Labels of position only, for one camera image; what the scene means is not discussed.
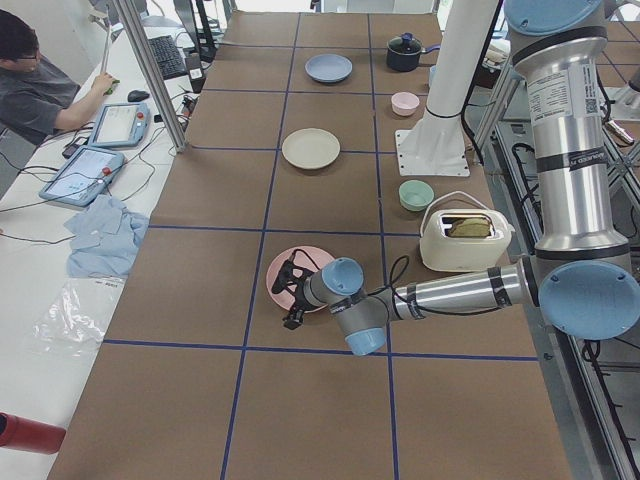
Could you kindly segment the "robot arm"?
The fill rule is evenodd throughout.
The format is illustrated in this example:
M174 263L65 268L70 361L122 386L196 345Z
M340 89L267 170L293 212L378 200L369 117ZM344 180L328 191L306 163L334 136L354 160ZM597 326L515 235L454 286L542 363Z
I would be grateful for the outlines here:
M607 42L599 1L508 1L504 5L512 63L527 84L540 188L543 234L532 255L504 267L368 293L353 259L293 274L282 264L274 289L289 290L284 318L299 327L308 311L328 308L347 344L369 354L396 320L470 316L514 304L537 306L558 330L604 340L639 319L639 286L630 247L612 221L598 105L596 57Z

